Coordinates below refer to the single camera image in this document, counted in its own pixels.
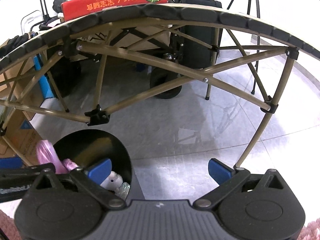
floor tile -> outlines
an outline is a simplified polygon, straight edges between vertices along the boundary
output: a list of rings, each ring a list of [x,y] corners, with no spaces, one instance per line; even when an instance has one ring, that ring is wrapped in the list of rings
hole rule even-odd
[[[279,82],[280,73],[273,69],[260,68],[258,70],[261,81],[268,95],[273,95]],[[244,66],[234,68],[218,74],[221,80],[243,90],[252,91],[253,76]],[[284,93],[279,101],[279,107],[272,116],[261,138],[273,138],[284,134],[304,130],[320,124],[320,96],[316,88],[306,78],[303,79],[297,70],[292,71]],[[256,86],[255,97],[263,100],[259,88]],[[252,103],[237,98],[248,118],[258,128],[264,113]]]
[[[87,74],[83,82],[86,85],[66,99],[72,113],[83,114],[92,107],[93,78],[86,67],[83,71]],[[137,73],[130,66],[110,69],[104,81],[101,105],[116,103],[148,89],[148,79],[145,72]],[[149,98],[112,114],[110,123],[92,128],[118,137],[132,159],[189,154],[249,143],[255,129],[235,98],[212,88],[212,97],[206,101],[206,89],[205,83],[191,82],[184,85],[175,98]],[[49,102],[55,109],[60,107],[57,100]],[[47,116],[35,117],[32,124],[43,138],[53,143],[73,131],[88,128],[85,124],[59,122]]]
[[[208,174],[208,162],[217,158],[233,167],[246,145],[202,153],[133,160],[146,199],[189,199],[191,203],[218,184]],[[261,142],[248,155],[242,167],[251,173],[265,173],[274,168]]]

black cable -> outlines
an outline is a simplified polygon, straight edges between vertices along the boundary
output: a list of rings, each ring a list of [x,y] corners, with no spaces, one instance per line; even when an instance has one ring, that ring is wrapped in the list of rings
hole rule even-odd
[[[44,15],[44,10],[43,10],[43,5],[42,5],[42,0],[40,0],[40,5],[41,5],[41,10],[42,10],[42,15]]]
[[[48,15],[47,4],[45,3],[45,0],[43,0],[43,2],[44,2],[44,8],[45,8],[46,15]]]
[[[41,23],[44,23],[45,21],[43,20],[43,21],[41,21],[41,22],[38,22],[38,23],[36,23],[36,24],[33,24],[32,26],[31,26],[31,28],[30,28],[30,31],[32,31],[32,29],[34,28],[34,27],[36,27],[37,25],[39,25],[39,24],[41,24]]]

black wheel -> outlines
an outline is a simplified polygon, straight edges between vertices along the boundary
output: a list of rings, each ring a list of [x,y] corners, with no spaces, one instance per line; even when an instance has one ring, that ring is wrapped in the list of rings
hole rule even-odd
[[[156,87],[168,81],[174,80],[179,77],[179,74],[171,72],[162,68],[155,68],[150,75],[150,88]],[[163,92],[155,97],[161,99],[170,99],[177,96],[182,89],[182,86],[170,89],[166,92]]]

black plastic joint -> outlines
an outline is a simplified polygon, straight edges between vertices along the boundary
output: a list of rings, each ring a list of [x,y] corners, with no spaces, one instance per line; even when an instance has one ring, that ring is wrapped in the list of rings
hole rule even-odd
[[[260,108],[262,112],[264,113],[268,113],[268,114],[274,114],[279,106],[278,105],[274,105],[273,103],[271,103],[272,97],[268,96],[269,100],[268,101],[264,101],[267,105],[270,106],[270,110],[267,111],[266,109]]]
[[[294,60],[298,59],[299,56],[299,49],[298,48],[288,48],[287,51],[285,52],[285,54]]]
[[[7,127],[3,129],[3,124],[4,124],[4,121],[2,121],[0,123],[0,136],[5,136],[5,133],[7,132]]]
[[[84,115],[90,117],[88,126],[106,124],[110,121],[110,115],[107,115],[106,111],[102,111],[100,105],[97,105],[96,109],[84,113]]]
[[[72,40],[70,37],[65,37],[62,40],[64,44],[60,46],[60,50],[65,57],[69,58],[79,54],[79,51],[77,50],[78,42],[76,40]]]
[[[218,46],[216,46],[216,45],[211,45],[212,46],[212,48],[211,49],[209,49],[209,50],[211,50],[211,51],[213,51],[213,52],[219,52],[219,47]]]

black bag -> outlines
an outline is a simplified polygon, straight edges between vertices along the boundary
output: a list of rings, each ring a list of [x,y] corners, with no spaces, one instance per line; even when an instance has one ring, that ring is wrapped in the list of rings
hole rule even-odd
[[[222,8],[221,2],[214,0],[174,0],[175,3],[187,3],[187,4],[198,4],[205,6],[213,6]],[[181,32],[192,36],[198,40],[201,40],[207,44],[212,45],[214,41],[215,28],[205,27],[205,26],[192,26],[187,25],[180,29]],[[222,32],[218,38],[218,46],[220,46]],[[189,39],[184,39],[183,47],[181,48],[183,57],[181,59],[181,64],[192,68],[201,69],[209,67],[212,63],[212,51],[207,47],[200,45]]]

